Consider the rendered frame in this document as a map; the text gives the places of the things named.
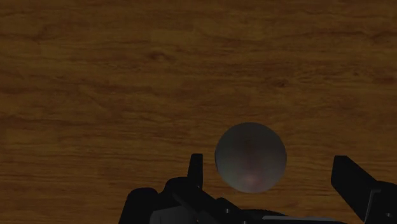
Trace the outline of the grey round ball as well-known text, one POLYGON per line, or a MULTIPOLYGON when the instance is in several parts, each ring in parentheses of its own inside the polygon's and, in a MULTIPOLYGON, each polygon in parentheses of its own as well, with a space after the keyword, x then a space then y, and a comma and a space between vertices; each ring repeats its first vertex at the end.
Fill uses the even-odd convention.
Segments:
POLYGON ((263 193, 282 179, 287 153, 272 129, 244 122, 230 127, 220 137, 214 160, 218 174, 230 187, 243 193, 263 193))

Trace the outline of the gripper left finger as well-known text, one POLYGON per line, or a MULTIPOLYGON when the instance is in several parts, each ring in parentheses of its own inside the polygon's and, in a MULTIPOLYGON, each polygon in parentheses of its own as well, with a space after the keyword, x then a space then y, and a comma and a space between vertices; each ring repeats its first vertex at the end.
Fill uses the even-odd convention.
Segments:
POLYGON ((211 197, 202 187, 203 155, 194 153, 187 175, 168 180, 162 192, 132 190, 118 224, 248 224, 241 209, 211 197))

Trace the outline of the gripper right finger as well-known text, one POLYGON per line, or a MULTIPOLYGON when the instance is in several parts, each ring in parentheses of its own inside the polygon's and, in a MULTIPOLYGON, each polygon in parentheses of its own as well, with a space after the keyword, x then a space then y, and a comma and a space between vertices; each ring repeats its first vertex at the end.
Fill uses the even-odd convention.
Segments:
POLYGON ((345 155, 333 159, 331 185, 364 224, 397 224, 397 185, 379 181, 345 155))

